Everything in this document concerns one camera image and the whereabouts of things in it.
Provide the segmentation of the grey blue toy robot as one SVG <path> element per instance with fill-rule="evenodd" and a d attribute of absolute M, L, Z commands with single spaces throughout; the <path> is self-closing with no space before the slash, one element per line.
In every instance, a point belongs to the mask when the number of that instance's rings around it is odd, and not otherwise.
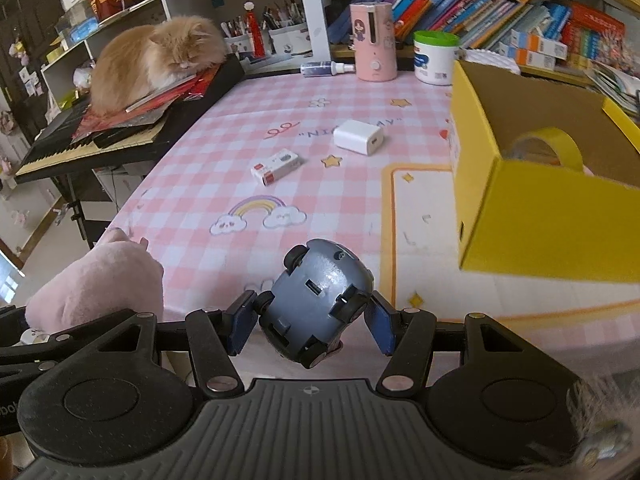
<path fill-rule="evenodd" d="M 367 307 L 374 277 L 353 252 L 323 238 L 293 247 L 283 265 L 254 310 L 280 355 L 309 370 L 342 348 L 342 333 Z"/>

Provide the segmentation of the pink pig plush toy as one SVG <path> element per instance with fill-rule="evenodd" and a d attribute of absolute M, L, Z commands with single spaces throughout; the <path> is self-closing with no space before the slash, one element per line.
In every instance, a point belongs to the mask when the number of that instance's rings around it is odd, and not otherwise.
<path fill-rule="evenodd" d="M 122 229 L 106 231 L 82 258 L 55 275 L 27 301 L 29 327 L 48 334 L 89 323 L 122 309 L 163 316 L 163 266 L 149 241 Z"/>

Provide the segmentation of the small white red box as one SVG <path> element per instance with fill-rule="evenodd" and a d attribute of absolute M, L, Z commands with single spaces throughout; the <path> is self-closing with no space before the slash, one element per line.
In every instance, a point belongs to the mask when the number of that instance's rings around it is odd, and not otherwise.
<path fill-rule="evenodd" d="M 285 148 L 255 162 L 250 172 L 260 184 L 269 186 L 290 174 L 302 163 L 303 159 L 299 155 Z"/>

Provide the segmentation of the white charger plug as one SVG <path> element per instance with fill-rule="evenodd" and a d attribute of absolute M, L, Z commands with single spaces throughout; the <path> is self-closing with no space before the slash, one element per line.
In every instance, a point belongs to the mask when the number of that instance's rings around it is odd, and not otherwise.
<path fill-rule="evenodd" d="M 333 130 L 333 142 L 342 150 L 371 156 L 384 143 L 384 128 L 349 119 Z"/>

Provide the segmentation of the yellow tape roll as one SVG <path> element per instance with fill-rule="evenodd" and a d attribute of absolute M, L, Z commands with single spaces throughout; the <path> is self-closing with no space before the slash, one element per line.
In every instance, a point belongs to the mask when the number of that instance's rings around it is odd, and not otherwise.
<path fill-rule="evenodd" d="M 521 134 L 504 151 L 503 157 L 584 172 L 578 145 L 568 133 L 556 127 Z"/>

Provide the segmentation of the yellow cardboard box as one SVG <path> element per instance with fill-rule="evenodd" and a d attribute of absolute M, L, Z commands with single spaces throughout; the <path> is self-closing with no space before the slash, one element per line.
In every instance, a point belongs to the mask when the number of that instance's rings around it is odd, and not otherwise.
<path fill-rule="evenodd" d="M 457 62 L 450 157 L 465 271 L 635 283 L 639 128 L 611 99 Z M 505 159 L 521 134 L 568 133 L 584 172 Z"/>

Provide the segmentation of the red papers under cat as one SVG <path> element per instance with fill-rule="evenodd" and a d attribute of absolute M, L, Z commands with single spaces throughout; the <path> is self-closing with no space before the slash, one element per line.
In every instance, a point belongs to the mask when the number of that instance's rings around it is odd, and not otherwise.
<path fill-rule="evenodd" d="M 87 139 L 93 133 L 108 130 L 154 125 L 175 102 L 201 99 L 214 80 L 220 66 L 191 75 L 155 91 L 141 100 L 111 115 L 98 115 L 90 108 L 72 135 L 72 143 Z"/>

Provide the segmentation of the black electronic keyboard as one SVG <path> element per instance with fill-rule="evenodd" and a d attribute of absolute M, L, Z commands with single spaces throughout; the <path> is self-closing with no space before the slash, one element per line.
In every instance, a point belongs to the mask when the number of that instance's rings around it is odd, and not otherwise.
<path fill-rule="evenodd" d="M 105 166 L 157 162 L 243 76 L 240 61 L 230 55 L 216 73 L 190 81 L 186 94 L 152 110 L 138 124 L 125 119 L 81 133 L 79 127 L 89 118 L 89 103 L 83 100 L 43 130 L 14 179 L 26 183 Z"/>

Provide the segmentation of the white jar green lid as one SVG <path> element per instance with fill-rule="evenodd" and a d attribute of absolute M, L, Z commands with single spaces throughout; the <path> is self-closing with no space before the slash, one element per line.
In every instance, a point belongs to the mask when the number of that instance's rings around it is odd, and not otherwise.
<path fill-rule="evenodd" d="M 413 65 L 416 78 L 424 84 L 450 86 L 460 39 L 451 32 L 418 30 L 413 34 Z"/>

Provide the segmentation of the white quilted pouch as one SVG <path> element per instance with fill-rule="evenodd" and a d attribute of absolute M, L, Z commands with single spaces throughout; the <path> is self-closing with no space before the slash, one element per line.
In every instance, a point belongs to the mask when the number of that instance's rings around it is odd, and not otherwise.
<path fill-rule="evenodd" d="M 470 63 L 482 64 L 486 66 L 494 66 L 508 70 L 510 73 L 519 75 L 521 73 L 520 66 L 515 63 L 512 58 L 501 55 L 491 50 L 485 49 L 464 49 L 462 51 L 462 60 Z"/>

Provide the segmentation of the red bottle figurine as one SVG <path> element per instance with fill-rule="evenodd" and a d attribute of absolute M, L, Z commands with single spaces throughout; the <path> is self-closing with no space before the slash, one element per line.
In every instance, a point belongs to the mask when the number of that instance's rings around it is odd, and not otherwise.
<path fill-rule="evenodd" d="M 264 58 L 266 56 L 266 49 L 262 41 L 262 30 L 256 18 L 254 3 L 251 1 L 244 3 L 244 10 L 246 26 L 250 34 L 250 40 L 252 40 L 254 57 Z"/>

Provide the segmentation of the pink cylindrical humidifier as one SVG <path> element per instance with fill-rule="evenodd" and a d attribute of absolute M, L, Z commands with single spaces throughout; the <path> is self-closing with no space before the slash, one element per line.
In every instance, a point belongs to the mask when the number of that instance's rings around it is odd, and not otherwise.
<path fill-rule="evenodd" d="M 369 82 L 395 79 L 397 58 L 392 5 L 352 3 L 349 11 L 357 77 Z"/>

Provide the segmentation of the white pen holder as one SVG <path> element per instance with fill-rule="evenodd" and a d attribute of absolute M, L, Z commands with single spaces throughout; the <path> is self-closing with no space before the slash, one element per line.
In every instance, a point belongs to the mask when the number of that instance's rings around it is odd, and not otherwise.
<path fill-rule="evenodd" d="M 302 55 L 312 51 L 306 23 L 273 29 L 268 34 L 277 54 Z"/>

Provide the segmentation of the white orange medicine box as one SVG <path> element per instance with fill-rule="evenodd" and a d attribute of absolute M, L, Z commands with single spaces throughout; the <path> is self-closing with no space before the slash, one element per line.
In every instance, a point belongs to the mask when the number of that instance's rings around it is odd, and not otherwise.
<path fill-rule="evenodd" d="M 514 48 L 549 55 L 552 56 L 552 58 L 557 58 L 558 60 L 565 61 L 567 59 L 566 44 L 562 44 L 562 42 L 552 39 L 544 38 L 543 36 L 512 30 L 510 36 L 510 44 Z"/>

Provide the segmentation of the row of leaning books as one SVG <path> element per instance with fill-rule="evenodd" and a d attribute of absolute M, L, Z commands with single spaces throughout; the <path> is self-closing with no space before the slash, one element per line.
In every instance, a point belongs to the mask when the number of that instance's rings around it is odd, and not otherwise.
<path fill-rule="evenodd" d="M 395 37 L 411 44 L 419 30 L 449 32 L 468 49 L 497 50 L 512 44 L 514 35 L 536 35 L 558 41 L 572 9 L 556 2 L 534 0 L 340 0 L 388 3 Z"/>

